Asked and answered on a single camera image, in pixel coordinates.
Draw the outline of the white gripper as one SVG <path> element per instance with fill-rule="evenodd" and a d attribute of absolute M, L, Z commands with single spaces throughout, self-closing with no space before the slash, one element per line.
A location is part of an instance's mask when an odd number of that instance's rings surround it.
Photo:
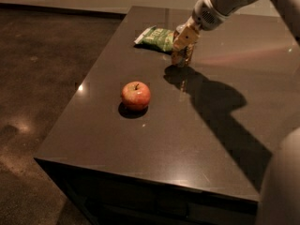
<path fill-rule="evenodd" d="M 192 20 L 176 27 L 177 35 L 172 45 L 177 45 L 182 50 L 198 40 L 200 30 L 214 30 L 226 20 L 227 17 L 214 8 L 211 0 L 198 0 L 192 12 Z"/>

